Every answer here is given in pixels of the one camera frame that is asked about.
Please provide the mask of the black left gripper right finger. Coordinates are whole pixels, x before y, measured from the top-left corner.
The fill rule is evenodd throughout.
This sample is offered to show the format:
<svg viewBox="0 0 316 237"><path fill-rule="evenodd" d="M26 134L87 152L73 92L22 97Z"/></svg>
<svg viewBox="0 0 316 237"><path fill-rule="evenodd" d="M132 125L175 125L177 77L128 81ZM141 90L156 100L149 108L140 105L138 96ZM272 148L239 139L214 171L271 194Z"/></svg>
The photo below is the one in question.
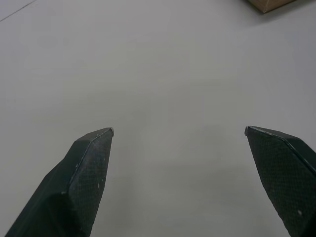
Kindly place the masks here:
<svg viewBox="0 0 316 237"><path fill-rule="evenodd" d="M316 237L316 152L298 137L256 126L245 135L261 183L291 237Z"/></svg>

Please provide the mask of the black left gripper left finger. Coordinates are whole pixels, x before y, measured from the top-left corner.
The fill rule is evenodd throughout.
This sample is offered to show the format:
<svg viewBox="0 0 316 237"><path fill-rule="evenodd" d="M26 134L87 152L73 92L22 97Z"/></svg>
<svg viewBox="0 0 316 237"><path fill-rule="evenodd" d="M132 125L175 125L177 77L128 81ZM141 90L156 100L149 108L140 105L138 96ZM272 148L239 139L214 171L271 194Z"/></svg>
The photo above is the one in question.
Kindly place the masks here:
<svg viewBox="0 0 316 237"><path fill-rule="evenodd" d="M90 237L113 136L109 127L77 139L43 178L5 237Z"/></svg>

